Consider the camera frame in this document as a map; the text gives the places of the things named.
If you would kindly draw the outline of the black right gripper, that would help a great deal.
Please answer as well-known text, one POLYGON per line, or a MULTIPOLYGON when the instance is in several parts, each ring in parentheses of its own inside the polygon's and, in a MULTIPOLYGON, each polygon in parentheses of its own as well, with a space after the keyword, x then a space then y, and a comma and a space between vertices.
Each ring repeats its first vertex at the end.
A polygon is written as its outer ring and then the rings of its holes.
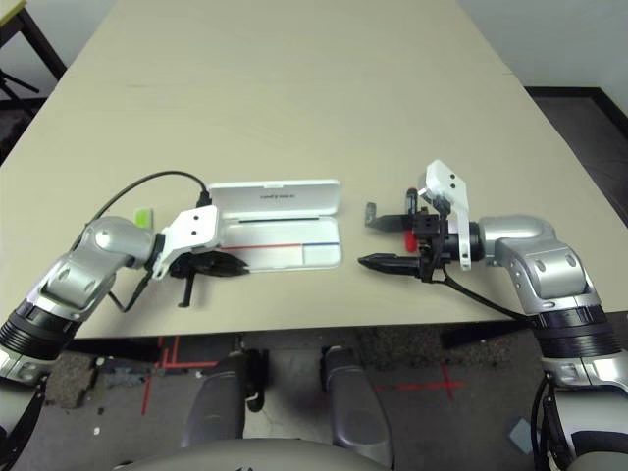
POLYGON ((434 273, 451 261, 446 250, 448 220, 439 214, 431 214, 426 206, 413 216, 384 215, 368 222, 368 227, 378 231, 411 231, 417 242, 416 256, 400 256, 391 253, 373 253, 359 257, 358 263, 370 270, 391 275, 416 275, 423 283, 432 283, 434 273))

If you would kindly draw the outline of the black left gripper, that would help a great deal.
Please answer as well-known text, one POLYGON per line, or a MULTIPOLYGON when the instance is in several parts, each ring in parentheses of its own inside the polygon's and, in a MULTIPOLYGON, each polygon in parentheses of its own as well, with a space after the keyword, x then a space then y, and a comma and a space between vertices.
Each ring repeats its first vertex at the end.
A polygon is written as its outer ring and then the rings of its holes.
POLYGON ((172 278, 184 280, 183 299, 178 307, 190 306, 193 284, 197 275, 215 275, 220 278, 239 277, 249 274, 247 267, 244 261, 226 252, 216 251, 215 259, 211 252, 182 254, 169 268, 169 275, 172 278))

